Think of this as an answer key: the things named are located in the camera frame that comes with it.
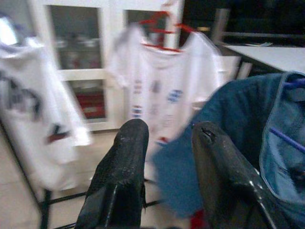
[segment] floor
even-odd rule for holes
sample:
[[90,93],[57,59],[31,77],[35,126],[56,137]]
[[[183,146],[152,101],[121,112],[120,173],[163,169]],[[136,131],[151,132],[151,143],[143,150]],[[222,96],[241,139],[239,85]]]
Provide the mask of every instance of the floor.
[[[85,173],[79,174],[84,179],[93,174],[93,170],[111,147],[115,132],[94,135],[94,144],[81,151],[87,152],[84,164],[95,162]],[[88,183],[83,183],[77,189],[69,192],[57,192],[54,198],[71,193],[84,191]],[[158,188],[153,184],[146,184],[147,202],[158,200]],[[60,227],[74,223],[83,205],[84,197],[54,204],[51,208],[49,228]],[[19,168],[14,162],[11,152],[7,148],[3,137],[0,136],[0,227],[1,229],[37,229],[39,228],[40,213],[24,185]],[[148,207],[142,211],[142,226],[164,229],[178,226],[189,228],[188,219],[177,219],[175,215],[163,205]]]

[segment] denim jacket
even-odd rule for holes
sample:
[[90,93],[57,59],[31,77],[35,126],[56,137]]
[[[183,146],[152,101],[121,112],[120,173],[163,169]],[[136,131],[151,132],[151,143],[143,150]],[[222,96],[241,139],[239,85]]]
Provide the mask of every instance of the denim jacket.
[[192,126],[211,121],[261,171],[279,206],[305,226],[305,187],[291,171],[305,171],[305,155],[269,132],[275,127],[305,145],[305,89],[285,90],[284,82],[301,73],[276,73],[230,82],[219,89],[183,133],[153,157],[158,184],[167,204],[189,216],[204,204],[192,153]]

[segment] white table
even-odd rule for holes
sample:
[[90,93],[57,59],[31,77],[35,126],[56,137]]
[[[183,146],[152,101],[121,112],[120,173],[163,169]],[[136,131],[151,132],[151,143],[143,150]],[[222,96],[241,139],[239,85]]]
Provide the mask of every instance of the white table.
[[227,45],[241,57],[251,59],[254,64],[268,66],[278,71],[297,71],[305,73],[305,48],[290,47],[252,47]]

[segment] glass cabinet door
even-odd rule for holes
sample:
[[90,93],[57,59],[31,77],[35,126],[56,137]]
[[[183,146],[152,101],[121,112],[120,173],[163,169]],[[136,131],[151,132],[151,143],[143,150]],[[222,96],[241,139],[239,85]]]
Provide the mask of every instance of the glass cabinet door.
[[111,0],[31,0],[40,36],[92,130],[119,128],[123,91],[104,69],[112,47]]
[[[116,21],[117,33],[122,31],[124,27],[132,22],[139,22],[150,19],[156,11],[161,10],[161,5],[164,4],[165,0],[115,0],[116,9],[115,14],[117,16]],[[169,18],[160,18],[157,23],[158,29],[166,29],[168,31],[177,31],[175,34],[156,34],[149,31],[148,24],[144,24],[143,28],[150,41],[153,43],[163,44],[165,47],[177,48],[179,40],[179,30],[173,27],[173,23],[179,23],[182,20],[184,0],[178,0],[174,5],[167,8],[173,15],[173,20]]]

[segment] t-shirt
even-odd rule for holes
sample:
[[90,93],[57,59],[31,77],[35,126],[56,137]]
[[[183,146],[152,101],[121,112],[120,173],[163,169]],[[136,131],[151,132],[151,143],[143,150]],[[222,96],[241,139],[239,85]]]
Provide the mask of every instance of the t-shirt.
[[0,44],[1,119],[27,169],[49,190],[75,187],[74,146],[90,143],[80,108],[44,47]]
[[147,160],[187,125],[194,104],[207,101],[224,82],[219,51],[191,32],[182,52],[144,46],[143,28],[131,24],[115,43],[108,71],[126,87],[127,116],[144,120],[150,132]]

